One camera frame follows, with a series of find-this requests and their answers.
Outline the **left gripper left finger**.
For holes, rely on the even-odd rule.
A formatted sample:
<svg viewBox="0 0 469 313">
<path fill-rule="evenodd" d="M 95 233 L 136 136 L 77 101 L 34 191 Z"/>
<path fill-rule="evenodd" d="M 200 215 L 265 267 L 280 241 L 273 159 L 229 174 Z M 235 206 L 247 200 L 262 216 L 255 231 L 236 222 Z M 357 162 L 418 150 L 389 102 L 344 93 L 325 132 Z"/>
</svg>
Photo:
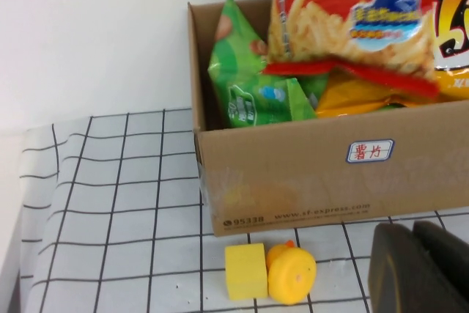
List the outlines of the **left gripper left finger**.
<svg viewBox="0 0 469 313">
<path fill-rule="evenodd" d="M 399 224 L 376 226 L 368 286 L 373 312 L 468 311 L 468 279 L 448 279 Z"/>
</svg>

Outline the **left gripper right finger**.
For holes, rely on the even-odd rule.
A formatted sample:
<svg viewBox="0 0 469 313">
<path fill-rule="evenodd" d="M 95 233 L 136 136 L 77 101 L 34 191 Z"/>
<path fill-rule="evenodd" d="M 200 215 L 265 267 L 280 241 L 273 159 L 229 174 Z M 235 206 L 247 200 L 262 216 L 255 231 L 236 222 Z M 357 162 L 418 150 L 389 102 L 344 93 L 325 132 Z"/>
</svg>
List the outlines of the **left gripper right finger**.
<svg viewBox="0 0 469 313">
<path fill-rule="evenodd" d="M 448 279 L 468 279 L 468 244 L 429 221 L 417 221 L 413 235 Z"/>
</svg>

